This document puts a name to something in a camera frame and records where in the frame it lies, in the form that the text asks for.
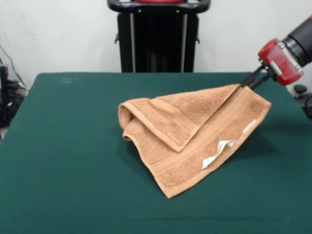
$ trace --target black frame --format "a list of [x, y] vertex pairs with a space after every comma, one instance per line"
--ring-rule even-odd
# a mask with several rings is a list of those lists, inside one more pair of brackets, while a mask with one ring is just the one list
[[108, 0], [118, 15], [122, 72], [193, 72], [198, 41], [197, 13], [210, 0], [197, 3], [144, 4]]

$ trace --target white wall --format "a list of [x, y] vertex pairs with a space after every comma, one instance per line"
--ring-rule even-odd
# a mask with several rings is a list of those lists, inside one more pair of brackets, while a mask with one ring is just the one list
[[[258, 50], [312, 14], [312, 0], [212, 0], [200, 14], [195, 71], [252, 71]], [[2, 0], [0, 42], [28, 86], [41, 72], [120, 72], [106, 0]], [[2, 60], [8, 63], [0, 52]], [[300, 83], [312, 90], [312, 67]]]

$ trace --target towel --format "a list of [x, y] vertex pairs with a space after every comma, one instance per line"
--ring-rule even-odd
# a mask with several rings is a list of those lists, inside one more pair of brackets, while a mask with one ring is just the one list
[[118, 107], [122, 137], [136, 146], [167, 198], [218, 169], [264, 120], [271, 103], [249, 87], [136, 98]]

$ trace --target green table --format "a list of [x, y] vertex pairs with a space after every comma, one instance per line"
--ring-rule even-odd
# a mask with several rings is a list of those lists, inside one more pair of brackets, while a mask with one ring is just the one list
[[312, 233], [312, 124], [286, 88], [222, 167], [167, 199], [117, 107], [247, 74], [41, 74], [0, 146], [0, 234]]

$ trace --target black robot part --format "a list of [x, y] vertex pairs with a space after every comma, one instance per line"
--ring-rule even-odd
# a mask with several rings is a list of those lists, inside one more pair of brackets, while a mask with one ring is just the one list
[[312, 16], [289, 33], [283, 42], [301, 67], [312, 62]]

